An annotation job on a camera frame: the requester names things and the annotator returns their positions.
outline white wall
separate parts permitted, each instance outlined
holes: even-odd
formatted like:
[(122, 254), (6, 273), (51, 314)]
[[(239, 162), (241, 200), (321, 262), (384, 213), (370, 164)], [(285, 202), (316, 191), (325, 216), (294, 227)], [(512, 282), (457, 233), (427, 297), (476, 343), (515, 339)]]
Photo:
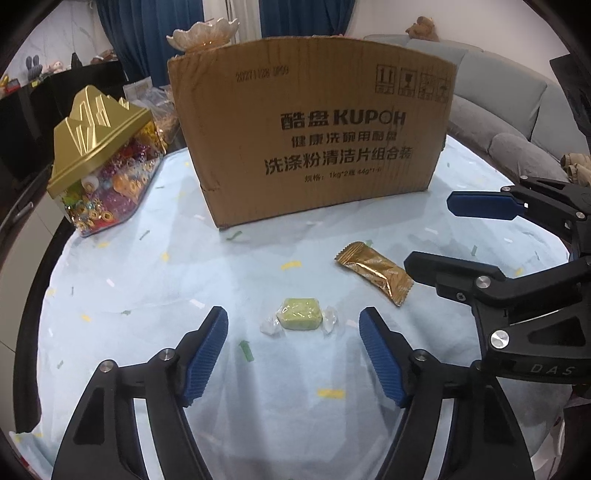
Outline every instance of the white wall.
[(476, 45), (554, 80), (548, 61), (568, 53), (523, 0), (357, 0), (348, 35), (403, 34), (420, 15), (433, 18), (441, 39)]
[(88, 65), (95, 55), (109, 48), (111, 44), (100, 25), (96, 8), (89, 2), (64, 0), (35, 27), (5, 73), (26, 85), (25, 59), (28, 56), (39, 55), (39, 63), (43, 65), (60, 60), (67, 67), (72, 52), (76, 52), (82, 65)]

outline round table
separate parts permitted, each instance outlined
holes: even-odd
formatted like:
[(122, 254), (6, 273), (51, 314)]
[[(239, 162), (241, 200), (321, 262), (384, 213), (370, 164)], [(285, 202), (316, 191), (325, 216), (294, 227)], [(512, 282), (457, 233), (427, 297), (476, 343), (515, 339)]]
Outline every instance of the round table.
[[(402, 265), (413, 250), (493, 265), (510, 277), (567, 261), (563, 244), (523, 219), (456, 218), (452, 190), (496, 190), (510, 182), (448, 137), (426, 192), (352, 202), (219, 231), (186, 150), (169, 155), (127, 223), (83, 239), (74, 234), (51, 276), (40, 319), (41, 422), (19, 448), (47, 477), (70, 416), (98, 363), (143, 363), (224, 307), (229, 333), (202, 398), (186, 409), (214, 479), (342, 479), (375, 476), (401, 418), (384, 397), (359, 337), (359, 312), (375, 306), (388, 326), (442, 362), (480, 357), (469, 306), (416, 284), (402, 307), (337, 265), (353, 241)], [(334, 307), (338, 327), (261, 333), (287, 297)], [(248, 361), (240, 347), (249, 342)], [(534, 453), (568, 385), (501, 384)], [(338, 395), (326, 395), (330, 390)], [(445, 401), (425, 478), (437, 478), (447, 442)], [(161, 478), (145, 403), (136, 401), (150, 478)]]

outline decorative bowl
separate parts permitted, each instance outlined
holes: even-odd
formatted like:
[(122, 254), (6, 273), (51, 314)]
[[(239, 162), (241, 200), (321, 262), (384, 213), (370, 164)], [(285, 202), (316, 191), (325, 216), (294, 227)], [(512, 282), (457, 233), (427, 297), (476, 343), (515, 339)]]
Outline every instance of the decorative bowl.
[(228, 43), (238, 31), (238, 19), (231, 22), (225, 18), (209, 22), (197, 22), (189, 30), (175, 30), (166, 40), (173, 48), (188, 52), (220, 47)]

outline gray sofa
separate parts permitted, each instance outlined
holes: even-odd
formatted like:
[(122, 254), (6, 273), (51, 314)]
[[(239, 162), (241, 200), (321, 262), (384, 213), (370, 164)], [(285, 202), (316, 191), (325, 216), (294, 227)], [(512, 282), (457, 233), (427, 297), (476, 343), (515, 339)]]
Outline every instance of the gray sofa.
[(532, 175), (567, 181), (566, 153), (589, 153), (560, 86), (512, 60), (452, 41), (369, 35), (457, 65), (448, 133), (516, 181)]

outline metal screw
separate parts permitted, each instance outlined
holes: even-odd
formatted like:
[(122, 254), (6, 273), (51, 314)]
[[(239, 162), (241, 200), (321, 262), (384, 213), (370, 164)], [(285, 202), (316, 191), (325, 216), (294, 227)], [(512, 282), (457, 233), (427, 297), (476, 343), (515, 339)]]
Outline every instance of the metal screw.
[(414, 357), (419, 361), (419, 362), (424, 362), (425, 360), (427, 360), (429, 353), (426, 350), (423, 349), (418, 349), (414, 351)]
[(172, 357), (174, 357), (174, 348), (165, 348), (164, 350), (160, 350), (158, 353), (158, 358), (167, 362)]
[(509, 345), (509, 334), (504, 330), (497, 330), (491, 335), (491, 345), (501, 349)]
[(113, 363), (113, 360), (105, 360), (104, 362), (100, 363), (99, 370), (105, 374), (113, 370), (114, 366), (115, 363)]
[(476, 286), (478, 288), (488, 288), (491, 286), (491, 279), (486, 275), (482, 275), (476, 279)]

